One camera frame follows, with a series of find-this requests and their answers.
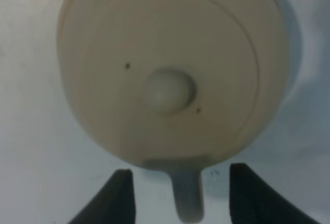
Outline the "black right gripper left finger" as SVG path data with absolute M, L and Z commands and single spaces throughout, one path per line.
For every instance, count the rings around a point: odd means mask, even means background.
M 133 173 L 119 169 L 70 223 L 135 223 Z

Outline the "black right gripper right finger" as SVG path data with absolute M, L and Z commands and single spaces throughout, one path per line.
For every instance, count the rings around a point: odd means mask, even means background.
M 245 163 L 230 165 L 229 212 L 232 223 L 317 223 L 259 177 Z

